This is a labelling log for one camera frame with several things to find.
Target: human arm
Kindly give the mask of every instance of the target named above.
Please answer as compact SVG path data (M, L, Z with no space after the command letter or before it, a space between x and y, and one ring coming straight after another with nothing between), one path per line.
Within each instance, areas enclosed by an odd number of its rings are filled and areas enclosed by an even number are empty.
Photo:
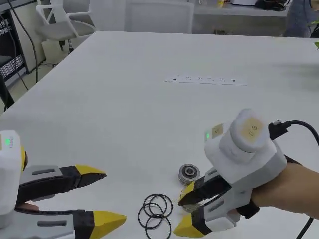
M254 189L252 199L259 207L276 207L319 219L319 173L288 163L278 177Z

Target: small yellow object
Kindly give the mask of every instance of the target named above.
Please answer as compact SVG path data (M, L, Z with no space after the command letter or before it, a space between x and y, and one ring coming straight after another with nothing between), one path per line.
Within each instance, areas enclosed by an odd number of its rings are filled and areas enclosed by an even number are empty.
M25 164L25 151L23 146L21 146L21 172L24 170L24 164Z
M225 0L218 0L219 7L223 7L224 6L224 2L225 2Z
M194 190L195 182L191 182L181 193L180 199L181 200L186 194L190 193L191 191Z
M191 214L188 214L183 218L179 223L177 228L174 230L174 234L179 237L188 237L188 238L202 238L205 236L197 228L192 225Z
M126 221L126 216L106 212L94 211L94 228L90 239L100 239Z
M223 124L221 123L212 129L211 137L216 138L223 134L224 134L224 128L223 128Z
M79 171L81 175L88 174L88 173L101 173L105 174L105 172L98 170L96 168L92 168L85 165L75 165L76 169Z

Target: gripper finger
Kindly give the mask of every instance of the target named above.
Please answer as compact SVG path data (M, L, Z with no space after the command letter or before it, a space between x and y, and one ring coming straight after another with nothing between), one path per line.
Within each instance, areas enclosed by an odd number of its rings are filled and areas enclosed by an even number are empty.
M240 214L232 210L247 205L250 197L251 191L237 193L229 190L185 216L174 233L181 237L200 238L211 232L233 228L240 220Z
M226 180L212 168L206 172L204 177L192 182L183 190L178 205L196 204L226 192L230 188Z
M1 239L100 239L126 220L106 211L28 211L16 209Z
M16 205L85 187L104 177L104 172L82 165L27 167L21 175Z

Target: person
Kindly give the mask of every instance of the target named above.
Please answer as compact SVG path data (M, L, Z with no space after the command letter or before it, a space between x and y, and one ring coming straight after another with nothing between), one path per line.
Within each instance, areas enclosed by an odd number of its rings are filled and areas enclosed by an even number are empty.
M318 0L292 1L287 13L285 37L310 37L315 25L310 23L319 19Z
M288 163L275 179L253 190L252 200L259 207L275 207L319 220L318 182L319 173Z

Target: chair leg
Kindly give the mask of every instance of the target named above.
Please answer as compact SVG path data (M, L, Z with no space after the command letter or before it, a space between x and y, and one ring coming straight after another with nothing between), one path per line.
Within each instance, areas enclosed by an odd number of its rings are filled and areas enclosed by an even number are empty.
M74 51L74 48L72 47L72 42L70 39L68 40L68 43L69 43L69 53L71 53L72 51Z
M59 41L61 51L64 51L63 46L65 46L65 41Z

